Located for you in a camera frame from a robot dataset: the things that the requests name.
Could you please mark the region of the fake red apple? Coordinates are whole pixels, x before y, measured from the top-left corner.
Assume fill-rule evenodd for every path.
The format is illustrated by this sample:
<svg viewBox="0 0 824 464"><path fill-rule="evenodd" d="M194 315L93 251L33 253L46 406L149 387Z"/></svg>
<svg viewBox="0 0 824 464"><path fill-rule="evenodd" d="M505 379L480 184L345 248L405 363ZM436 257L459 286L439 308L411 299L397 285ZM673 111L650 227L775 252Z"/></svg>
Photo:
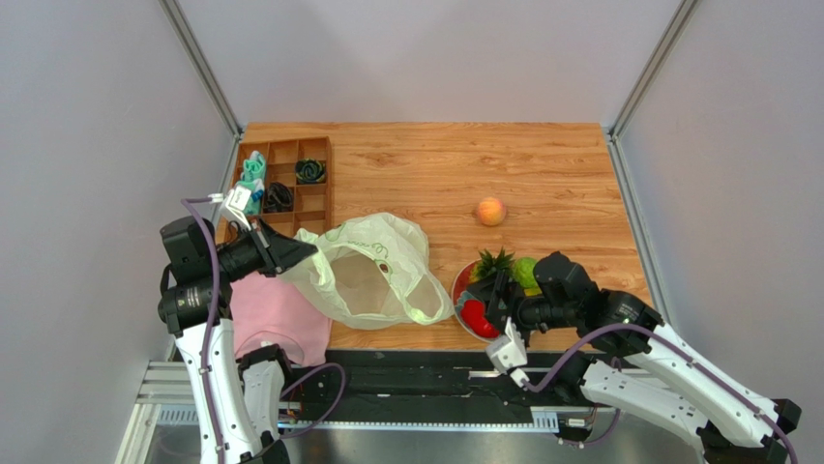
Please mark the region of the fake red apple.
<svg viewBox="0 0 824 464"><path fill-rule="evenodd" d="M472 334L484 338L494 339L500 332L485 317L485 306L477 300L467 300L461 307L459 318Z"/></svg>

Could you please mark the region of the fake pineapple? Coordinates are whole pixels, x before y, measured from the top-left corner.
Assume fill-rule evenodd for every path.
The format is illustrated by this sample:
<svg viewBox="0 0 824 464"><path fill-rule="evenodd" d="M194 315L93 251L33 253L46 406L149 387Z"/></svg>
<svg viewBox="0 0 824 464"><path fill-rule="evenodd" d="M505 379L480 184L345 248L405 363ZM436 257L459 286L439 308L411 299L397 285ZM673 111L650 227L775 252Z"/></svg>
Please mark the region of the fake pineapple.
<svg viewBox="0 0 824 464"><path fill-rule="evenodd" d="M479 252L479 256L480 259L472 265L469 272L468 282L470 284L495 276L499 272L509 275L515 261L515 255L508 253L503 247L497 254L484 249Z"/></svg>

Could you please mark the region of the green custard apple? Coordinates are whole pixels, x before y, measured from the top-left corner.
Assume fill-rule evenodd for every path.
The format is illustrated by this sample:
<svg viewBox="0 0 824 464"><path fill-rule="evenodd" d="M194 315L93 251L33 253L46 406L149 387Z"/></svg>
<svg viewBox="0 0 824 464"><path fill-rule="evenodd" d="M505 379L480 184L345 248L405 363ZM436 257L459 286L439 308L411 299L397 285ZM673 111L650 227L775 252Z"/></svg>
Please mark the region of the green custard apple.
<svg viewBox="0 0 824 464"><path fill-rule="evenodd" d="M534 276L534 269L538 260L532 257L521 257L516 259L512 265L513 279L524 290L538 288L539 285Z"/></svg>

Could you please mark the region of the fake peach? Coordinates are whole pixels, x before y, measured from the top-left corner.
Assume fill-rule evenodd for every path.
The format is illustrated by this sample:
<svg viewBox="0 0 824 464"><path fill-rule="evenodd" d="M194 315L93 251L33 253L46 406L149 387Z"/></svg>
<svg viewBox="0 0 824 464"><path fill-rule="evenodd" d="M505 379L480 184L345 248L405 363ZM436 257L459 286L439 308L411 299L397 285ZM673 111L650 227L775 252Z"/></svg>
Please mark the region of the fake peach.
<svg viewBox="0 0 824 464"><path fill-rule="evenodd" d="M504 202L498 198L486 197L479 202L476 208L476 216L481 225L489 227L498 226L506 219L507 207Z"/></svg>

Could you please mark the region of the avocado print plastic bag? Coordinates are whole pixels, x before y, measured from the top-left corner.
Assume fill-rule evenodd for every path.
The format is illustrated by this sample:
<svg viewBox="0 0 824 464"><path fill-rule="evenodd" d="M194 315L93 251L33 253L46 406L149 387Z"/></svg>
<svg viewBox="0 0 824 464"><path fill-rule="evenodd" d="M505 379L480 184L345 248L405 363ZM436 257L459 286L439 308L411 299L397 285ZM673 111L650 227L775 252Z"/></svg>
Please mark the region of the avocado print plastic bag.
<svg viewBox="0 0 824 464"><path fill-rule="evenodd" d="M322 314L356 330L428 326L454 316L454 304L429 265L429 242L415 222L389 213L352 218L322 235L295 239L317 252L283 280Z"/></svg>

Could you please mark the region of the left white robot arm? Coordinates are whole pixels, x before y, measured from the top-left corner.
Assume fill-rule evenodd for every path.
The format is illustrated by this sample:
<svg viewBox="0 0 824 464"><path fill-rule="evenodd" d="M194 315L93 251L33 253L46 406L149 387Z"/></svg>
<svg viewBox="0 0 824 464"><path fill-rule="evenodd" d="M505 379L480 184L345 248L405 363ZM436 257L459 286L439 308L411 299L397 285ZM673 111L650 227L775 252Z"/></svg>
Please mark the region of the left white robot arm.
<svg viewBox="0 0 824 464"><path fill-rule="evenodd" d="M189 375L203 463L287 463L278 429L278 400L291 372L280 346L237 357L231 285L246 276L276 277L317 248L255 219L222 246L211 223L176 219L161 230L169 263L158 313Z"/></svg>

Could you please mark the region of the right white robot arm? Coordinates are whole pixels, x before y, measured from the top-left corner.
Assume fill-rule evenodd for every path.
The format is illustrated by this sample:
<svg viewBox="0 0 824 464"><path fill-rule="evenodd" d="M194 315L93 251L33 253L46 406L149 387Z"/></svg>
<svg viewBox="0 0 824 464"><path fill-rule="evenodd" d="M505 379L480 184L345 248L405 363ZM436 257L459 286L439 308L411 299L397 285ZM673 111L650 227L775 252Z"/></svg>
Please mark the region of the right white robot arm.
<svg viewBox="0 0 824 464"><path fill-rule="evenodd" d="M801 408L708 361L637 296L600 287L561 252L483 252L454 285L456 313L519 388L609 406L697 449L707 463L794 463Z"/></svg>

